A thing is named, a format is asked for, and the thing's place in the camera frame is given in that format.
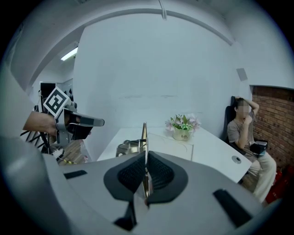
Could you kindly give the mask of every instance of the red object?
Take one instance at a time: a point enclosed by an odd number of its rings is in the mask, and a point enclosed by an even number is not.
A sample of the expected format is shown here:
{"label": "red object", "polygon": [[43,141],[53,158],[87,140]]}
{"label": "red object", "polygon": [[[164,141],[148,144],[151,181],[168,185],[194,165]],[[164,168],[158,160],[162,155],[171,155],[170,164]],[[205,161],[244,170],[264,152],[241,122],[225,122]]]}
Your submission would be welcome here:
{"label": "red object", "polygon": [[285,195],[288,184],[292,177],[294,177],[294,167],[292,166],[288,166],[283,175],[279,172],[277,173],[274,186],[272,186],[270,192],[266,196],[267,203],[271,203]]}
{"label": "red object", "polygon": [[273,185],[275,185],[282,178],[282,176],[283,176],[282,172],[277,171],[276,178],[275,178],[275,181],[274,181]]}

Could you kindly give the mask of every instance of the potted flowers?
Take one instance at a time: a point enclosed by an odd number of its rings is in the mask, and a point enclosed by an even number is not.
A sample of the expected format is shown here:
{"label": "potted flowers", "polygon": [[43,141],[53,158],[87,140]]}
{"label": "potted flowers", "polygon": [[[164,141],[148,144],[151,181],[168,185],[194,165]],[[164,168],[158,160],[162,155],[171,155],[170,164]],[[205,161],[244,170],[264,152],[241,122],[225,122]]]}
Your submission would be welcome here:
{"label": "potted flowers", "polygon": [[173,131],[173,138],[175,140],[188,140],[190,135],[199,128],[201,123],[197,120],[194,114],[190,115],[176,115],[175,118],[170,118],[166,122],[168,130]]}

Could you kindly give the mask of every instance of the black bag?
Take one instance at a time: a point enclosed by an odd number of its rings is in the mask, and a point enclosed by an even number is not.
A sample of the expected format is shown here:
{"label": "black bag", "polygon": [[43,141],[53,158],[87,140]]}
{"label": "black bag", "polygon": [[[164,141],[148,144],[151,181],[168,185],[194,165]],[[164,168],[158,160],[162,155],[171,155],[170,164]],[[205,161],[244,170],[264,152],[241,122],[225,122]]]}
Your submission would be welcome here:
{"label": "black bag", "polygon": [[250,151],[258,155],[261,154],[264,150],[266,150],[268,146],[267,140],[259,140],[259,142],[266,142],[266,145],[254,143],[253,145],[250,146]]}

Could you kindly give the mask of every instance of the ceiling light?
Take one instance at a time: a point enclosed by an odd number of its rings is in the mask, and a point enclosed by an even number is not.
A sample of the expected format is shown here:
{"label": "ceiling light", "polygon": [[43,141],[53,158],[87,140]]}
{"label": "ceiling light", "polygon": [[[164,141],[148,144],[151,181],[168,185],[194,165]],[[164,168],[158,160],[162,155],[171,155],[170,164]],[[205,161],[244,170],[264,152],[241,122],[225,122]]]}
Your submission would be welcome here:
{"label": "ceiling light", "polygon": [[73,49],[71,52],[67,53],[64,57],[62,57],[61,60],[64,61],[64,60],[68,59],[69,57],[77,54],[77,52],[78,52],[78,48]]}

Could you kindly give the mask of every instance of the flower pot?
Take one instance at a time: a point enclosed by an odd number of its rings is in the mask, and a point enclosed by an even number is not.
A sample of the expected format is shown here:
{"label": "flower pot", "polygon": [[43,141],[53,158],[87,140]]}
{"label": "flower pot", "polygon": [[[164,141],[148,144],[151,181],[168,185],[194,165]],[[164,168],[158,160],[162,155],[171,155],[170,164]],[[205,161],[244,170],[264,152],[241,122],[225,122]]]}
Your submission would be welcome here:
{"label": "flower pot", "polygon": [[190,133],[188,130],[180,130],[175,128],[173,132],[173,138],[179,141],[187,141],[190,138]]}

